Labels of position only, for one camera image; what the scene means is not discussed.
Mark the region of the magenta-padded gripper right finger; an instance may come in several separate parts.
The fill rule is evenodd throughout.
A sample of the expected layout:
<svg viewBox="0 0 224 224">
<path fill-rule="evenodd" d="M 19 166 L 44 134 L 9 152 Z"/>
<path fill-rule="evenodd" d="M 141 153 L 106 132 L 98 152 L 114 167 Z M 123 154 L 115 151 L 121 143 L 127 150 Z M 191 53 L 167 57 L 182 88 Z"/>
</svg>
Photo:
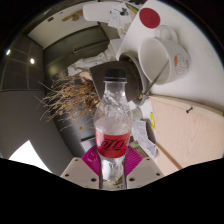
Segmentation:
<svg viewBox="0 0 224 224">
<path fill-rule="evenodd" d="M 126 189 L 140 188 L 157 181 L 163 173 L 150 157 L 143 157 L 132 147 L 124 160 L 124 182 Z"/>
</svg>

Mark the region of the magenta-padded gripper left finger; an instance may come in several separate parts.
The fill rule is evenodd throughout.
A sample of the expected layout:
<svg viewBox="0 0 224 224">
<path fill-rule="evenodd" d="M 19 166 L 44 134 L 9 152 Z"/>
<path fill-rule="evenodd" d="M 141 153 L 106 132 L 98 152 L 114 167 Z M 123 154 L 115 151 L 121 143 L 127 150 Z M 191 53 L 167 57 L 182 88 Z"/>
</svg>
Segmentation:
<svg viewBox="0 0 224 224">
<path fill-rule="evenodd" d="M 91 147 L 81 158 L 74 157 L 61 177 L 84 188 L 100 189 L 101 161 L 96 147 Z"/>
</svg>

